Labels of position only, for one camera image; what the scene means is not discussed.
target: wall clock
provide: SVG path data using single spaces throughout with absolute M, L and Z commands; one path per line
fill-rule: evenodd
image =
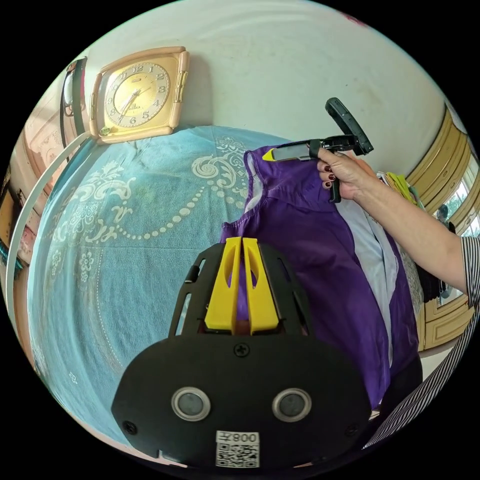
M 133 53 L 105 66 L 90 97 L 90 133 L 112 144 L 169 135 L 178 126 L 190 54 L 183 46 Z

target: yellow cloth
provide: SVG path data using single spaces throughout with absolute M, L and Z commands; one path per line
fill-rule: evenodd
M 417 201 L 413 198 L 409 190 L 409 184 L 405 180 L 403 175 L 396 175 L 392 172 L 387 172 L 387 180 L 393 183 L 393 189 L 396 190 L 403 198 L 407 199 L 410 203 L 417 205 Z

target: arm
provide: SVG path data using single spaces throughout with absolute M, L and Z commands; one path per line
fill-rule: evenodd
M 405 249 L 413 261 L 467 292 L 462 239 L 376 178 L 365 178 L 354 200 Z

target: striped sleeve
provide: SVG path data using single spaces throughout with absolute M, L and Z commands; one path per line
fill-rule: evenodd
M 425 410 L 445 386 L 467 349 L 480 318 L 480 237 L 462 237 L 462 253 L 468 306 L 475 309 L 473 318 L 445 360 L 395 408 L 364 449 L 402 429 Z

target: blue bedspread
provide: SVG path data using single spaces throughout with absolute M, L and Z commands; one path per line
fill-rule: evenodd
M 36 369 L 72 415 L 128 445 L 110 412 L 124 369 L 168 335 L 190 265 L 243 213 L 245 150 L 285 141 L 195 127 L 78 152 L 41 218 L 27 292 Z

